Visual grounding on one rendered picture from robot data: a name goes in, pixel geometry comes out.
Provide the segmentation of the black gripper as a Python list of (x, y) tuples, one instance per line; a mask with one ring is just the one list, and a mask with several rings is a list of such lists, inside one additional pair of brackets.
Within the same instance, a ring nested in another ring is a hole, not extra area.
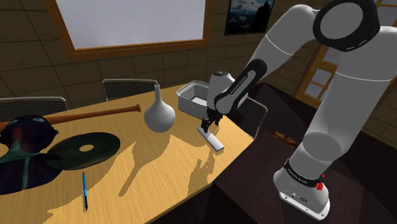
[(222, 114), (216, 109), (207, 108), (207, 118), (202, 120), (200, 127), (204, 132), (208, 131), (209, 126), (214, 123), (215, 125), (219, 125), (219, 121), (222, 119)]

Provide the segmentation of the white flat bar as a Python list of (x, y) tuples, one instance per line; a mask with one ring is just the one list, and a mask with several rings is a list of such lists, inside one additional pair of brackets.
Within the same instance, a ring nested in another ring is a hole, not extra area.
[(215, 151), (224, 149), (223, 144), (212, 134), (210, 130), (205, 132), (202, 127), (197, 127), (197, 130)]

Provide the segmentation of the grey rectangular bin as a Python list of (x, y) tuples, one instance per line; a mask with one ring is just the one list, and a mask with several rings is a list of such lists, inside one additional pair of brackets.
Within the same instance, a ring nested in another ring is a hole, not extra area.
[(178, 109), (198, 119), (207, 117), (207, 96), (209, 84), (193, 80), (181, 87), (177, 92)]

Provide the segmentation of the grey slatted chair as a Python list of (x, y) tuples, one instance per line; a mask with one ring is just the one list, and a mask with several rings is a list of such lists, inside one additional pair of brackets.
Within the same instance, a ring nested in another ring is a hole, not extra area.
[(0, 98), (0, 122), (24, 115), (50, 115), (69, 109), (63, 97), (7, 97)]
[(256, 139), (267, 112), (268, 109), (266, 106), (248, 97), (228, 117), (251, 138)]
[(103, 79), (102, 88), (107, 101), (139, 95), (155, 90), (156, 80)]

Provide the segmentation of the grey round vase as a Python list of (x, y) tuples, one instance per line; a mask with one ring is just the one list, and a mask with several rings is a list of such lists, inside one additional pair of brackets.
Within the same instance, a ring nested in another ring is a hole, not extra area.
[(160, 85), (155, 84), (155, 101), (144, 112), (144, 121), (150, 130), (157, 133), (168, 131), (174, 124), (174, 109), (161, 98)]

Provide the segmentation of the wooden table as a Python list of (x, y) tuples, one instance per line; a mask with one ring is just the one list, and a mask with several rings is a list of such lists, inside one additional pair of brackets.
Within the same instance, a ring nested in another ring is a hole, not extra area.
[(102, 163), (62, 171), (45, 185), (0, 195), (0, 224), (143, 224), (157, 219), (209, 186), (252, 142), (223, 118), (211, 127), (224, 146), (214, 151), (198, 132), (200, 123), (177, 111), (174, 125), (164, 133), (151, 131), (143, 112), (57, 124), (56, 141), (108, 132), (119, 137), (120, 149)]

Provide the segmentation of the dark robot stand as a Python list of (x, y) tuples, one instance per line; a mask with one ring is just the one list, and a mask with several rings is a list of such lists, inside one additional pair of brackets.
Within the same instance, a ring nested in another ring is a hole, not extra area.
[(267, 116), (258, 137), (212, 184), (205, 224), (397, 224), (397, 149), (365, 133), (325, 173), (324, 220), (281, 200), (273, 175), (294, 149), (274, 132), (300, 142), (315, 111), (268, 84), (255, 92)]

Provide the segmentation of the dark flat disc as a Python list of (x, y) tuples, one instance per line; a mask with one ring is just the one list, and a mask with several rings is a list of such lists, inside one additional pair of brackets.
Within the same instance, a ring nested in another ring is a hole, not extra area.
[(48, 154), (59, 160), (46, 163), (60, 170), (78, 170), (111, 158), (120, 148), (117, 136), (107, 132), (91, 132), (69, 137), (50, 148)]

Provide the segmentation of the wooden glazed door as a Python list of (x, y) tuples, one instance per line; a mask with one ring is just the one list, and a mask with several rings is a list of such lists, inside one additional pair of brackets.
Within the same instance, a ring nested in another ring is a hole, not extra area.
[[(381, 25), (397, 27), (397, 0), (374, 0)], [(342, 52), (325, 45), (316, 45), (310, 61), (296, 88), (294, 97), (313, 108), (318, 108), (330, 91)]]

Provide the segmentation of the wooden baseball bat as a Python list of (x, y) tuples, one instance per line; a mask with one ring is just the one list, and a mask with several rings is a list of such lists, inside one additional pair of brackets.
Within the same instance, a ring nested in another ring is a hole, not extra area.
[(141, 111), (139, 104), (136, 106), (110, 109), (105, 111), (96, 111), (91, 113), (75, 114), (75, 115), (65, 115), (65, 116), (53, 116), (53, 117), (43, 117), (39, 115), (23, 115), (12, 119), (11, 121), (0, 122), (0, 132), (3, 130), (15, 130), (16, 128), (31, 129), (31, 130), (53, 130), (52, 125), (58, 123), (65, 123), (75, 120), (81, 120), (85, 118), (92, 118), (96, 116), (112, 115), (117, 113), (126, 113), (130, 111)]

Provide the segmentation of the wooden framed window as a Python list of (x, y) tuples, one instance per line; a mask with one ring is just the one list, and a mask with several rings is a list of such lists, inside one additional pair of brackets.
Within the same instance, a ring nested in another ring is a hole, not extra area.
[(214, 0), (43, 0), (70, 61), (209, 46)]

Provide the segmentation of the blue pen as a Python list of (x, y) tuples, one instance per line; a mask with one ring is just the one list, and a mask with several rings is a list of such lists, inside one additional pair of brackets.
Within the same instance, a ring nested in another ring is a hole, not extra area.
[(83, 181), (83, 199), (84, 199), (84, 207), (85, 210), (88, 211), (88, 198), (87, 198), (87, 183), (85, 173), (82, 173), (82, 181)]

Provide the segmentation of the dark bust figure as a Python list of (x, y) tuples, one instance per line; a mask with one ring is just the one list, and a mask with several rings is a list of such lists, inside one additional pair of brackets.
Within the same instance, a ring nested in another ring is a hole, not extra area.
[(8, 147), (8, 152), (0, 157), (0, 195), (47, 184), (61, 173), (46, 163), (60, 157), (41, 153), (58, 133), (38, 115), (20, 116), (7, 124), (0, 132), (0, 144)]

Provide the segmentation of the dark framed wall picture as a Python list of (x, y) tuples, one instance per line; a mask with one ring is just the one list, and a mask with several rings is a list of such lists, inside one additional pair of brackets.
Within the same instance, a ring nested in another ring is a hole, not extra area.
[(225, 35), (264, 33), (273, 6), (274, 0), (230, 0)]

